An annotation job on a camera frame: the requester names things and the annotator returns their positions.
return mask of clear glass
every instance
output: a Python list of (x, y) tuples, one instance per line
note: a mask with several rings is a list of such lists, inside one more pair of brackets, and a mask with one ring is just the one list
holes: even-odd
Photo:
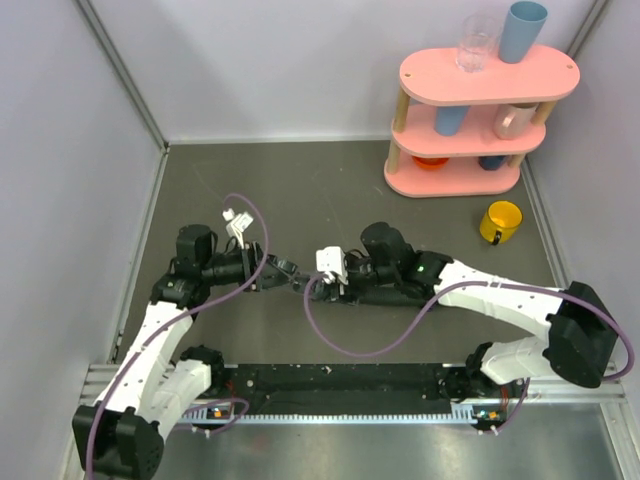
[(465, 72), (481, 72), (500, 36), (500, 22), (487, 15), (472, 15), (462, 24), (456, 63)]

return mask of gray floor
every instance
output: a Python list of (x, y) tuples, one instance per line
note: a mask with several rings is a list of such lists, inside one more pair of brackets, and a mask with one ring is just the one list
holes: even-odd
[(237, 426), (174, 433), (154, 480), (622, 480), (594, 405), (527, 406), (498, 437), (466, 426)]
[[(316, 249), (361, 247), (360, 232), (383, 220), (417, 249), (447, 253), (514, 280), (552, 285), (522, 181), (496, 197), (409, 199), (384, 181), (387, 149), (388, 142), (172, 147), (120, 356), (142, 322), (152, 285), (174, 255), (178, 229), (205, 223), (226, 238), (221, 208), (229, 192), (247, 195), (260, 208), (269, 227), (272, 253), (305, 270), (313, 269)], [(496, 199), (515, 202), (525, 220), (509, 242), (492, 247), (480, 237), (478, 225)], [(238, 202), (234, 207), (244, 206)], [(260, 227), (251, 227), (246, 235), (260, 239)], [(390, 343), (416, 313), (411, 308), (320, 304), (313, 308), (332, 339), (357, 351)], [(523, 335), (516, 327), (482, 315), (443, 307), (428, 315), (403, 346), (371, 361), (458, 362), (480, 343)], [(221, 350), (234, 363), (350, 361), (314, 336), (302, 299), (288, 291), (243, 294), (204, 312), (180, 347), (200, 343)]]

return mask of white wall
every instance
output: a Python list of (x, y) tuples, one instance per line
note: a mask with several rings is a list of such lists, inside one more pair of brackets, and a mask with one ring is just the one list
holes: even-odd
[[(596, 288), (640, 350), (638, 19), (636, 0), (611, 3), (577, 59), (581, 82), (531, 164), (571, 275)], [(640, 368), (626, 388), (640, 420)]]
[[(593, 0), (541, 0), (566, 49)], [(512, 0), (93, 0), (171, 141), (389, 136), (402, 59)]]
[(0, 64), (0, 476), (53, 479), (160, 157), (73, 2), (5, 0)]

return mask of shelf tier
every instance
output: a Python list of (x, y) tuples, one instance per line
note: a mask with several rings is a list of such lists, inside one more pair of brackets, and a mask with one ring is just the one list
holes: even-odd
[(460, 195), (492, 195), (511, 189), (520, 169), (503, 165), (488, 172), (478, 165), (477, 157), (452, 158), (440, 170), (423, 170), (406, 152), (400, 153), (400, 165), (395, 174), (384, 177), (389, 186), (407, 197), (449, 197)]
[(527, 153), (542, 143), (546, 133), (544, 125), (531, 124), (513, 140), (496, 137), (492, 129), (498, 108), (498, 105), (471, 107), (458, 133), (446, 137), (434, 130), (437, 107), (412, 105), (404, 131), (393, 132), (393, 139), (402, 150), (423, 158)]
[(400, 66), (400, 85), (423, 103), (438, 106), (529, 103), (560, 100), (580, 81), (580, 69), (555, 48), (534, 45), (520, 63), (487, 59), (484, 70), (456, 65), (457, 48), (431, 48), (409, 55)]

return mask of orange bowl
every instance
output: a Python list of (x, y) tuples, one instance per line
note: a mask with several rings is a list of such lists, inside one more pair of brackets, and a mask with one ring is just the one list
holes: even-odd
[(423, 170), (438, 170), (439, 168), (444, 167), (445, 163), (449, 161), (448, 157), (420, 158), (412, 155), (411, 158), (413, 158), (413, 162)]

